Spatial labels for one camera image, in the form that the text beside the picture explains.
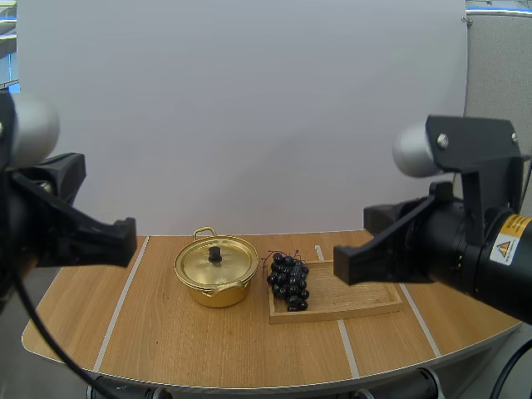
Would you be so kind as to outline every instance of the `gold pot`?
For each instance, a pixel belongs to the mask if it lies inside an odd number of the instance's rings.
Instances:
[[[198,238],[202,231],[212,236]],[[217,235],[212,227],[197,229],[192,243],[175,259],[175,273],[190,296],[210,308],[225,308],[244,299],[258,266],[253,245],[238,237]]]

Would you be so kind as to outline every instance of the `wooden table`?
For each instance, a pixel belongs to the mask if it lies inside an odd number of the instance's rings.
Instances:
[[[323,257],[331,259],[335,244],[359,246],[371,235],[349,231],[245,239],[259,257],[269,249],[298,249],[303,259],[317,260],[317,245]],[[203,393],[339,387],[454,357],[519,325],[438,283],[397,284],[404,302],[399,312],[270,325],[261,267],[241,303],[212,309],[190,299],[174,271],[177,253],[190,241],[181,236],[139,237],[137,255],[127,269],[63,268],[39,304],[43,321],[87,370]],[[22,343],[30,352],[56,359],[32,323]]]

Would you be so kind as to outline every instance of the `bunch of grapes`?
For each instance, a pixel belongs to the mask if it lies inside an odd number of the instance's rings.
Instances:
[[[307,274],[308,267],[303,261],[279,252],[273,255],[268,284],[272,286],[273,295],[286,300],[289,312],[308,308]]]

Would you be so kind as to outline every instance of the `warning label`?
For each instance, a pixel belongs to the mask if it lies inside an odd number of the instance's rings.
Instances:
[[[506,256],[506,252],[508,252],[509,246],[510,246],[510,241],[508,241],[507,243],[501,244],[501,245],[497,245],[497,248],[502,253],[502,256]]]
[[[500,264],[510,265],[514,259],[521,235],[531,220],[531,218],[512,214],[500,228],[500,232],[493,243],[490,259]]]
[[[523,216],[519,216],[518,214],[512,214],[500,228],[500,233],[512,235],[514,237],[521,237],[526,226],[531,220],[531,218],[525,218]]]

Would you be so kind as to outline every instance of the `wooden tray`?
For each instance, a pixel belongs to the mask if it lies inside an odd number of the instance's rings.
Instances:
[[[333,274],[332,260],[308,262],[308,267],[308,309],[287,312],[286,302],[275,298],[268,286],[270,324],[360,318],[401,310],[401,297],[392,283],[347,285]]]

